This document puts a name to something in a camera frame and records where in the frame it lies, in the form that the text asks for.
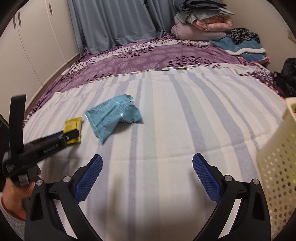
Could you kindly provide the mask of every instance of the blue rubber pad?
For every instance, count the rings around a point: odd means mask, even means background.
[[[75,186],[74,199],[77,204],[85,201],[102,169],[103,159],[98,155]]]
[[[219,204],[221,200],[221,191],[217,180],[198,154],[193,156],[192,164],[209,198]]]

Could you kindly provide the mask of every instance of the striped bedsheet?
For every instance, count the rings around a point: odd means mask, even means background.
[[[192,168],[193,155],[201,152],[236,180],[260,178],[257,151],[281,122],[284,101],[239,75],[247,71],[226,64],[103,78],[55,93],[27,122],[24,140],[58,132],[65,120],[83,116],[82,142],[40,163],[42,178],[59,181],[98,153],[103,170],[80,207],[104,241],[190,241],[215,208]],[[134,97],[143,121],[120,123],[101,145],[84,111],[124,93]]]

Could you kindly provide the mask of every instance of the teal snack bag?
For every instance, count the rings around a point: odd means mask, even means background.
[[[139,109],[133,103],[133,97],[126,94],[86,110],[85,115],[102,144],[119,122],[137,123],[142,119]]]

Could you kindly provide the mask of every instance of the hand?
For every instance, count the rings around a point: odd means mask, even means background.
[[[2,199],[8,211],[25,220],[27,212],[22,205],[22,199],[31,197],[34,186],[35,182],[31,182],[28,185],[19,187],[10,178],[6,179]]]

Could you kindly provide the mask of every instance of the person's arm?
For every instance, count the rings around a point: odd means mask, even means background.
[[[0,210],[7,222],[17,235],[24,240],[26,210],[22,205],[22,199],[30,197],[35,182],[18,187],[9,178],[6,180],[3,193],[0,194]]]

